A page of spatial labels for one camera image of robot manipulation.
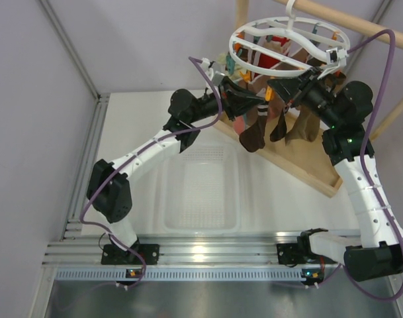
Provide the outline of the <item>white round clip hanger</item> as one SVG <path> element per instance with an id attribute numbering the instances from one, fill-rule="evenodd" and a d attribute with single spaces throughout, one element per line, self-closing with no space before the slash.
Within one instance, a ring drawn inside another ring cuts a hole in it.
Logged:
<path id="1" fill-rule="evenodd" d="M 330 48 L 344 48 L 348 53 L 351 47 L 350 39 L 342 30 L 323 21 L 297 17 L 293 5 L 294 2 L 290 1 L 283 17 L 269 17 L 252 22 L 247 18 L 240 21 L 240 24 L 236 16 L 235 31 L 230 36 L 228 52 L 233 44 L 238 43 L 249 50 L 299 66 L 301 70 L 288 73 L 262 71 L 251 62 L 244 63 L 236 56 L 232 58 L 247 69 L 261 72 L 271 78 L 291 78 L 310 68 L 320 68 L 326 59 L 326 50 Z"/>

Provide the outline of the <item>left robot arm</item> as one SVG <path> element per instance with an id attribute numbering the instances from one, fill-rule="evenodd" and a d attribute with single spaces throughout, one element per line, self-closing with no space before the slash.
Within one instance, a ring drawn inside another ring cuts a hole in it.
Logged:
<path id="1" fill-rule="evenodd" d="M 231 119 L 242 116 L 254 107 L 266 104 L 265 98 L 224 77 L 212 93 L 195 97 L 187 89 L 178 89 L 170 99 L 170 118 L 149 141 L 121 158 L 107 162 L 100 159 L 93 166 L 86 197 L 107 222 L 103 229 L 110 243 L 104 252 L 103 264 L 144 264 L 141 244 L 128 214 L 132 209 L 131 187 L 145 173 L 168 158 L 192 146 L 200 130 L 195 122 L 207 117 Z"/>

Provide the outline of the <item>dark brown sock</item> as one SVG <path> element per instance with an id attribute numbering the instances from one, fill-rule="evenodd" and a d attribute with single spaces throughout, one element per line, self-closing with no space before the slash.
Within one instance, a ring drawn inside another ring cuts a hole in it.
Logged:
<path id="1" fill-rule="evenodd" d="M 248 152 L 256 152 L 264 148 L 268 112 L 268 104 L 253 107 L 247 112 L 246 128 L 240 133 L 239 141 Z"/>
<path id="2" fill-rule="evenodd" d="M 287 135 L 287 122 L 285 119 L 285 115 L 285 111 L 282 110 L 275 128 L 271 131 L 271 134 L 269 135 L 269 139 L 271 142 L 280 141 Z"/>

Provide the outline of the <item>orange clothes peg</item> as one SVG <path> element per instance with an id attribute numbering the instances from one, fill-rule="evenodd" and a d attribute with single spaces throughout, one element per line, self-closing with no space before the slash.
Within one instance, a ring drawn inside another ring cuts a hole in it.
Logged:
<path id="1" fill-rule="evenodd" d="M 267 102 L 270 102 L 271 100 L 274 99 L 275 96 L 275 91 L 273 88 L 271 88 L 270 86 L 267 87 L 266 92 L 265 92 L 265 100 Z"/>

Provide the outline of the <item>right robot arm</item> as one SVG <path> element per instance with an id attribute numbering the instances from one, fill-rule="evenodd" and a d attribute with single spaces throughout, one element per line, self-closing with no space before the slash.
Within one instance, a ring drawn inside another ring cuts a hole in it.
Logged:
<path id="1" fill-rule="evenodd" d="M 360 239 L 325 229 L 304 231 L 297 238 L 305 262 L 325 256 L 345 266 L 363 282 L 403 272 L 403 229 L 388 203 L 363 122 L 373 111 L 373 92 L 361 81 L 350 81 L 334 93 L 317 68 L 295 78 L 270 79 L 268 86 L 289 106 L 305 106 L 328 126 L 322 145 L 347 189 L 359 224 Z"/>

